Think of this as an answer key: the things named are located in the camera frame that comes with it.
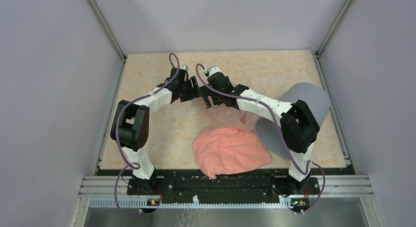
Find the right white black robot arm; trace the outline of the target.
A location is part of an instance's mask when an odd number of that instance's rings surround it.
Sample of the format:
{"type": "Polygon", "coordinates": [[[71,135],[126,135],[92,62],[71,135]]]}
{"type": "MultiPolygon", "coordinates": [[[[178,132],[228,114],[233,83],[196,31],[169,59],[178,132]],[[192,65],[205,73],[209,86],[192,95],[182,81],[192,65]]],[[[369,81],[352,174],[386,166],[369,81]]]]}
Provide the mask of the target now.
{"type": "Polygon", "coordinates": [[[204,69],[200,95],[206,108],[224,105],[247,111],[274,122],[291,161],[287,186],[295,194],[308,186],[306,177],[311,171],[311,150],[320,125],[305,101],[285,102],[258,94],[248,86],[232,85],[229,77],[218,67],[204,69]]]}

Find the grey plastic trash bin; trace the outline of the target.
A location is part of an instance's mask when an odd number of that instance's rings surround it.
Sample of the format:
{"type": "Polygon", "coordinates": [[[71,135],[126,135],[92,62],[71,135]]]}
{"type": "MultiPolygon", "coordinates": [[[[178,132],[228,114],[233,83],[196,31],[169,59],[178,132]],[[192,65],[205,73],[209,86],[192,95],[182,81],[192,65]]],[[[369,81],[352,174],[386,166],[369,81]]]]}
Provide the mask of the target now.
{"type": "Polygon", "coordinates": [[[321,125],[330,110],[329,95],[319,86],[300,82],[290,87],[280,98],[281,101],[293,103],[289,112],[278,120],[282,128],[273,120],[259,118],[255,124],[255,133],[264,146],[275,155],[289,160],[285,149],[288,145],[292,152],[304,155],[307,142],[314,142],[321,125]]]}

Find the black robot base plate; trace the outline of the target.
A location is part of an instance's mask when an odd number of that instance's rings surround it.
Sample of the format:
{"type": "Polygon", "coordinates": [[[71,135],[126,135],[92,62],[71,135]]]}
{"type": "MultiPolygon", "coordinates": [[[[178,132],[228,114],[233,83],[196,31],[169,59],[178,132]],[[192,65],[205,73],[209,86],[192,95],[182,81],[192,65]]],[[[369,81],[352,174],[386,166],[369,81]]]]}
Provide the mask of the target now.
{"type": "Polygon", "coordinates": [[[149,180],[132,177],[129,196],[155,195],[162,203],[189,203],[196,196],[202,204],[278,203],[283,198],[308,198],[320,193],[316,178],[290,177],[287,169],[257,169],[211,179],[200,170],[156,170],[149,180]]]}

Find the pink cloth towel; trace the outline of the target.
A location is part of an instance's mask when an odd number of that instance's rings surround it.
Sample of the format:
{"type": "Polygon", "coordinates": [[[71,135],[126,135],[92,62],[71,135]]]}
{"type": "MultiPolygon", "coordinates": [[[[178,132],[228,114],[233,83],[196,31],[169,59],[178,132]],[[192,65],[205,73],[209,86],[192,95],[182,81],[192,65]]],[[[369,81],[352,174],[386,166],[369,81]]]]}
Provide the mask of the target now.
{"type": "Polygon", "coordinates": [[[203,129],[192,148],[199,169],[210,179],[253,171],[271,162],[255,132],[233,127],[203,129]]]}

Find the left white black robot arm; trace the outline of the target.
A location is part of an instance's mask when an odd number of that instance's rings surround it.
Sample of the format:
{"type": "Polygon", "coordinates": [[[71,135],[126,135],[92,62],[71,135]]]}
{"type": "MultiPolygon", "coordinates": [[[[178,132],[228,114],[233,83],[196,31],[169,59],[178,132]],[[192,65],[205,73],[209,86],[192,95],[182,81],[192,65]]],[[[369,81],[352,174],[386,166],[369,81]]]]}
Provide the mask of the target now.
{"type": "Polygon", "coordinates": [[[164,83],[133,101],[119,101],[110,130],[126,166],[132,169],[130,185],[152,194],[157,189],[155,167],[151,163],[146,142],[149,138],[150,115],[175,101],[197,98],[198,84],[188,75],[188,66],[172,68],[164,83]]]}

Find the translucent pink trash bag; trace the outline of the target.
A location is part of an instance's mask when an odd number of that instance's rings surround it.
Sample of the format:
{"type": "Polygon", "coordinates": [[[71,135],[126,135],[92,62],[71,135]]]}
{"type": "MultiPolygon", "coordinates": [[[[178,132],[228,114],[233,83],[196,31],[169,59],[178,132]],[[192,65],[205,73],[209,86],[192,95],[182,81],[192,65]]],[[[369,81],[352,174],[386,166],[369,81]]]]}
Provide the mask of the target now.
{"type": "Polygon", "coordinates": [[[209,116],[222,126],[234,127],[243,131],[254,130],[255,124],[259,119],[257,114],[237,110],[233,107],[226,107],[224,104],[206,108],[202,98],[193,99],[191,105],[198,107],[204,115],[209,116]]]}

